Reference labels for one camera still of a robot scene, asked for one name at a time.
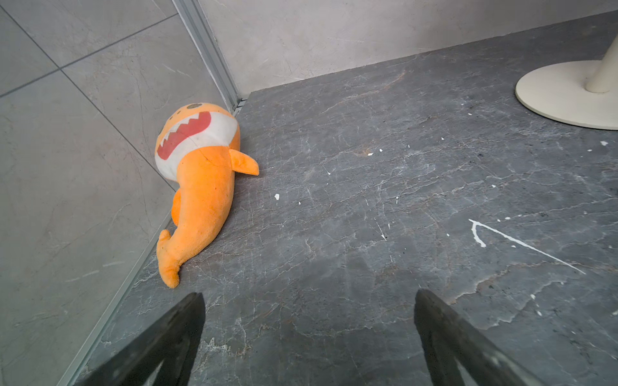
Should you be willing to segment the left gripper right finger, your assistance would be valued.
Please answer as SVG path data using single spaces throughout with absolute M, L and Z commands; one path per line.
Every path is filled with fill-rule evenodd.
M 463 366 L 478 385 L 543 385 L 429 289 L 415 295 L 414 321 L 434 385 L 463 385 Z

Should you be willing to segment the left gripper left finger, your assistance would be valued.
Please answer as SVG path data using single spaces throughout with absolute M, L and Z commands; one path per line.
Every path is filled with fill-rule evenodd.
M 187 385 L 201 342 L 205 303 L 188 294 L 80 385 Z

